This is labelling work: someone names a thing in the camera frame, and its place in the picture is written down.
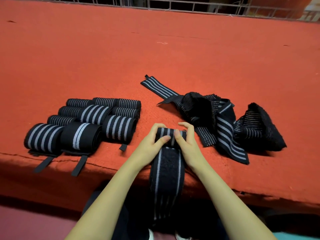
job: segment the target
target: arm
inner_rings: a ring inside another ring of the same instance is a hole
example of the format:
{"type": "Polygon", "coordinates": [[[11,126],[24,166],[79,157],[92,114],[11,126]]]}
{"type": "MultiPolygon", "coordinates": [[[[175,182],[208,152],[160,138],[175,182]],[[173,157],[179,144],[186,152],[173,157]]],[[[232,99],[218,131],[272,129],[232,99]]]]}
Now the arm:
{"type": "Polygon", "coordinates": [[[159,127],[166,126],[164,124],[153,125],[150,133],[113,176],[65,240],[109,240],[112,238],[122,205],[135,177],[170,140],[170,136],[164,136],[155,143],[159,127]]]}
{"type": "Polygon", "coordinates": [[[181,122],[179,125],[188,129],[186,141],[178,131],[175,131],[174,137],[182,149],[186,163],[208,191],[229,238],[231,240],[275,240],[276,237],[272,232],[206,161],[195,141],[193,125],[186,122],[181,122]]]}

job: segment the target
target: person's left hand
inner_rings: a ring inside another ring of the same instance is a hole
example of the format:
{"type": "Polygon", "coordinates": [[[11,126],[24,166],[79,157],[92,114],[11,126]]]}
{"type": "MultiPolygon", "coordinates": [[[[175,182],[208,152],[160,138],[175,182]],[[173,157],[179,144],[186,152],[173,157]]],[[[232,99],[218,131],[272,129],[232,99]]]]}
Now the person's left hand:
{"type": "Polygon", "coordinates": [[[128,159],[131,160],[139,170],[148,165],[158,154],[161,147],[171,138],[170,136],[163,136],[155,143],[158,128],[166,128],[166,126],[164,124],[155,123],[149,134],[140,142],[128,159]]]}

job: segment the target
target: red fabric surface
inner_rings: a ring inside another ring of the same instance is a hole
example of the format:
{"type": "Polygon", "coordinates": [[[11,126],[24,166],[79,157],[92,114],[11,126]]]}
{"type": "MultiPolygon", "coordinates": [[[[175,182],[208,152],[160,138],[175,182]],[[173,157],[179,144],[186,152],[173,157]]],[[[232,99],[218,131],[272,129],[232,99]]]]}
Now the red fabric surface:
{"type": "MultiPolygon", "coordinates": [[[[82,210],[154,123],[182,121],[140,85],[148,74],[180,94],[229,98],[237,118],[251,102],[262,106],[288,148],[250,154],[250,165],[213,147],[200,146],[203,155],[246,202],[320,214],[319,25],[18,0],[0,0],[0,22],[0,194],[82,210]],[[68,98],[93,97],[141,100],[127,151],[103,142],[77,178],[70,174],[80,158],[64,155],[33,174],[45,157],[27,153],[27,131],[68,98]]],[[[149,171],[135,183],[147,185],[149,171]]],[[[183,194],[206,197],[189,173],[183,194]]]]}

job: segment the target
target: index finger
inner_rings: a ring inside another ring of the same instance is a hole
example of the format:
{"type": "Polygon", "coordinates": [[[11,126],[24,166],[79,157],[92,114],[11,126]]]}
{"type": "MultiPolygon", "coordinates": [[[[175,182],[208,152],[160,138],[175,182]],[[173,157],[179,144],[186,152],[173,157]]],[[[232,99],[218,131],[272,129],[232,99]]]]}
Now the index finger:
{"type": "Polygon", "coordinates": [[[188,122],[179,122],[178,125],[182,125],[187,128],[188,133],[186,134],[186,140],[194,140],[195,139],[195,128],[193,125],[189,124],[188,122]]]}
{"type": "Polygon", "coordinates": [[[167,128],[164,124],[161,123],[155,123],[152,127],[151,130],[149,132],[149,135],[152,135],[154,137],[156,137],[156,133],[158,131],[158,128],[167,128]]]}

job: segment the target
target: metal wire rack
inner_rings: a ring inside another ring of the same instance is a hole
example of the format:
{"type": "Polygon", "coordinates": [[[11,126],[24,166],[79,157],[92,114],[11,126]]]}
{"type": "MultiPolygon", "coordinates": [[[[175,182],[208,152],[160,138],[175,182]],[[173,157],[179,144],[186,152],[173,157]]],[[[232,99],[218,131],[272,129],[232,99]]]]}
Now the metal wire rack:
{"type": "Polygon", "coordinates": [[[283,7],[264,7],[244,3],[233,4],[184,0],[38,0],[55,3],[125,7],[167,12],[189,12],[262,19],[278,19],[320,23],[320,10],[304,10],[283,7]]]}

